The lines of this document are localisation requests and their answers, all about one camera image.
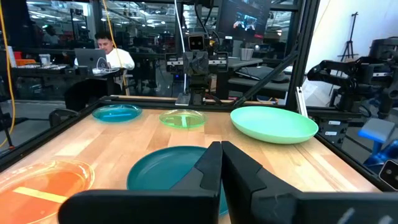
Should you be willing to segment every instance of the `ceiling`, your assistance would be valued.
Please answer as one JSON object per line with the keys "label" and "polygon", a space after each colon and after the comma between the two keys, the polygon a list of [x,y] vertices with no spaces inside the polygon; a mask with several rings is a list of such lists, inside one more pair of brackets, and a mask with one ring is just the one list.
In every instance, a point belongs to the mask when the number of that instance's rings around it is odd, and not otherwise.
{"label": "ceiling", "polygon": [[[280,1],[280,4],[292,4],[293,0]],[[30,18],[38,24],[43,23],[71,23],[70,9],[80,9],[84,13],[88,8],[87,3],[65,2],[65,1],[27,1]],[[156,4],[144,2],[126,1],[106,1],[109,18],[117,27],[136,26],[139,29],[150,32],[151,29],[162,29],[174,32],[175,30],[175,10],[173,4]],[[202,9],[202,18],[208,14],[209,9]],[[103,18],[106,19],[106,12],[103,9]],[[193,29],[197,19],[193,6],[184,6],[185,30]],[[271,12],[267,21],[267,30],[279,30],[288,27],[290,23],[290,12]],[[206,27],[215,29],[218,16],[218,8],[215,7]],[[84,17],[74,15],[74,22],[85,25]]]}

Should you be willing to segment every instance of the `easel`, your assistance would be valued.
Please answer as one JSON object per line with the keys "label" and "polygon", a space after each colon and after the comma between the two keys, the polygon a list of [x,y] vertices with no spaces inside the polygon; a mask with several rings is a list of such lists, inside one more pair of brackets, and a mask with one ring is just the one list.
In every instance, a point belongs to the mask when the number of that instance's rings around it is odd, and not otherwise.
{"label": "easel", "polygon": [[[341,57],[340,62],[344,62],[345,57],[346,58],[352,58],[354,59],[355,55],[358,54],[354,54],[354,47],[353,47],[353,34],[354,34],[354,26],[355,26],[355,20],[356,20],[356,16],[358,15],[358,12],[355,12],[354,14],[351,15],[351,17],[354,17],[354,21],[353,21],[353,26],[351,28],[351,35],[349,37],[349,41],[346,42],[346,48],[344,49],[344,53],[343,55],[338,55],[337,57]],[[330,91],[329,91],[329,96],[331,94],[331,91],[333,89],[334,85],[331,86]]]}

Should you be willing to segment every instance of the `orange plate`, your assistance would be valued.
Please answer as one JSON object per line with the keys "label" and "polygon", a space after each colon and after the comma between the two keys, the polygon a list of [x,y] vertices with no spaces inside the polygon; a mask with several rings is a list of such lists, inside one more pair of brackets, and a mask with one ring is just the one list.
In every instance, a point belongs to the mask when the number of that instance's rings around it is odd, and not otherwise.
{"label": "orange plate", "polygon": [[38,223],[93,182],[93,169],[80,161],[50,161],[10,172],[0,180],[0,223]]}

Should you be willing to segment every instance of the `yellow cable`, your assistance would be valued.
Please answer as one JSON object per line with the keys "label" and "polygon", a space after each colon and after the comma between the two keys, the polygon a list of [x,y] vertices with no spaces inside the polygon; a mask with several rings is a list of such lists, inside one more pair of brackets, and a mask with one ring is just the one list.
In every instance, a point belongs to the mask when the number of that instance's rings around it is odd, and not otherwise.
{"label": "yellow cable", "polygon": [[[108,25],[109,25],[109,32],[111,33],[111,37],[112,37],[112,42],[113,42],[113,45],[114,45],[114,47],[116,49],[116,54],[118,55],[120,68],[122,68],[122,61],[120,60],[120,57],[119,57],[118,46],[116,46],[116,43],[115,43],[114,38],[113,38],[112,26],[111,26],[111,21],[109,20],[108,9],[106,7],[105,0],[102,0],[102,2],[104,4],[104,8],[105,8],[105,12],[106,12],[106,18],[108,20]],[[126,95],[128,96],[129,92],[127,90],[126,77],[124,76],[124,73],[123,73],[123,84],[124,84],[124,86],[126,86]]]}
{"label": "yellow cable", "polygon": [[[15,124],[15,100],[14,100],[14,92],[12,92],[12,85],[11,85],[11,73],[10,73],[11,68],[10,68],[10,61],[9,61],[10,53],[8,51],[6,26],[4,25],[4,16],[2,14],[1,0],[0,0],[0,21],[1,21],[1,27],[2,27],[2,37],[4,39],[4,45],[6,46],[8,87],[10,89],[11,102],[12,102],[12,122],[11,122],[11,129],[10,129],[10,134],[11,134],[12,130],[14,129],[14,124]],[[7,138],[0,144],[0,147],[2,147],[6,142],[7,142]]]}

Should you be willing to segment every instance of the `teal plate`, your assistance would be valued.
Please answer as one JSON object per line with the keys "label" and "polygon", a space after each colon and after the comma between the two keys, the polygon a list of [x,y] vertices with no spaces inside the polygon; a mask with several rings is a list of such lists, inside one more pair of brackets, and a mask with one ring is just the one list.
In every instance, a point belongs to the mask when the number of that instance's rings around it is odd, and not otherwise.
{"label": "teal plate", "polygon": [[[180,181],[206,151],[204,147],[177,146],[146,155],[131,168],[127,177],[129,190],[167,190]],[[228,213],[221,184],[220,215]]]}
{"label": "teal plate", "polygon": [[109,105],[93,111],[93,116],[103,122],[120,123],[135,119],[142,109],[134,105]]}
{"label": "teal plate", "polygon": [[309,140],[318,132],[311,119],[268,106],[245,106],[231,112],[232,123],[244,134],[266,142],[295,144]]}

